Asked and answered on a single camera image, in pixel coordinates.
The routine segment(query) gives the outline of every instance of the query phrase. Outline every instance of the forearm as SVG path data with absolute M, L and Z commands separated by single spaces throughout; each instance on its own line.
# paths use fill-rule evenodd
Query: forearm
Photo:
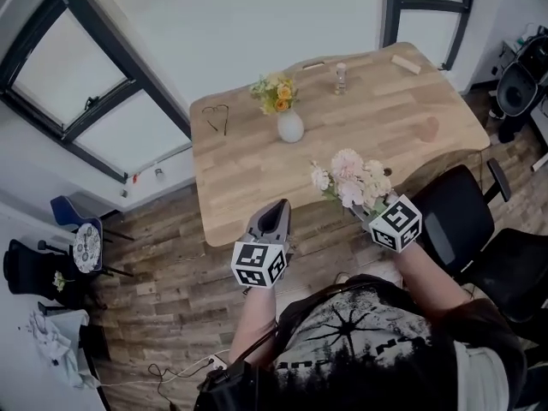
M 240 323 L 230 347 L 229 361 L 234 362 L 238 356 L 274 327 L 276 327 L 276 293 L 274 288 L 251 288 L 247 293 Z M 268 359 L 272 344 L 273 337 L 251 353 L 246 361 L 250 364 L 260 365 L 265 359 Z
M 431 319 L 439 319 L 470 301 L 461 287 L 413 242 L 394 258 L 415 303 Z

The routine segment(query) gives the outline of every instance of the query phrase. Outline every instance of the orange flower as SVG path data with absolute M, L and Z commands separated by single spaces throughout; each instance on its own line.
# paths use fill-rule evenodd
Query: orange flower
M 284 84 L 277 86 L 277 96 L 280 99 L 291 99 L 292 94 L 291 88 L 288 86 L 285 86 Z
M 285 99 L 278 99 L 276 101 L 276 111 L 286 111 L 289 108 L 289 103 Z

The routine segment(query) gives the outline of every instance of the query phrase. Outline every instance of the chair armrest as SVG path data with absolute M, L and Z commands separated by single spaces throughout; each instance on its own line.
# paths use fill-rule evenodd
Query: chair armrest
M 505 202 L 508 202 L 512 197 L 512 191 L 508 183 L 508 178 L 504 174 L 503 169 L 495 158 L 491 158 L 487 161 L 487 167 L 491 171 L 491 175 L 495 180 L 495 183 L 485 192 L 484 199 L 486 203 L 489 203 L 500 192 Z

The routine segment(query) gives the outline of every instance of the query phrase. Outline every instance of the heart-shaped mark on table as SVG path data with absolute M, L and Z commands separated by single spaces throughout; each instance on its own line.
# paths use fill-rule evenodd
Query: heart-shaped mark on table
M 423 123 L 412 125 L 411 130 L 417 139 L 430 143 L 438 135 L 439 120 L 434 116 L 429 116 Z

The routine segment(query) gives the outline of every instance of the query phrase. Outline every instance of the power outlet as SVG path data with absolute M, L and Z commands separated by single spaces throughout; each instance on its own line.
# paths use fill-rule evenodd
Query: power outlet
M 226 363 L 224 363 L 221 360 L 221 358 L 219 358 L 218 356 L 211 354 L 209 356 L 209 360 L 213 360 L 211 364 L 213 370 L 218 370 L 218 369 L 226 370 L 226 367 L 227 367 Z

